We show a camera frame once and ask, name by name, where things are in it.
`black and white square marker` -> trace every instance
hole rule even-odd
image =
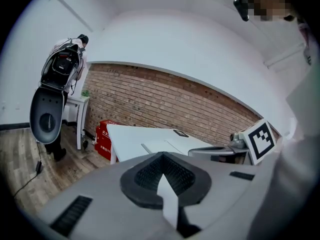
[[[257,160],[275,146],[275,143],[271,137],[269,128],[266,123],[262,124],[253,132],[249,133],[248,137],[252,144]]]

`black circular pad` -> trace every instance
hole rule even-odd
[[[45,113],[40,117],[39,124],[45,133],[50,133],[55,129],[56,120],[51,114]]]

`wooden floor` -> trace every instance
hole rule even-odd
[[[36,214],[44,204],[87,173],[110,164],[99,155],[89,140],[86,151],[77,150],[76,128],[63,125],[61,146],[66,148],[65,157],[55,162],[39,143],[42,172],[16,196],[18,205],[30,214]],[[0,131],[0,170],[14,194],[36,175],[39,161],[37,143],[30,128]]]

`brick wall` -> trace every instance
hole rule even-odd
[[[90,100],[85,129],[95,135],[99,121],[175,128],[211,144],[228,144],[259,117],[204,85],[142,67],[93,64],[84,90]]]

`cable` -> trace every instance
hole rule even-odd
[[[38,147],[38,153],[39,153],[39,157],[40,157],[40,162],[41,162],[41,155],[40,155],[40,149],[39,149],[39,143],[37,141],[36,142],[36,145]],[[26,184],[24,184],[22,187],[20,187],[16,192],[15,194],[13,195],[13,199],[16,197],[16,195],[20,192],[20,190],[22,190],[24,187],[26,187],[35,177],[37,177],[39,175],[39,173],[37,173],[34,177],[32,177],[31,179],[29,179],[27,181]]]

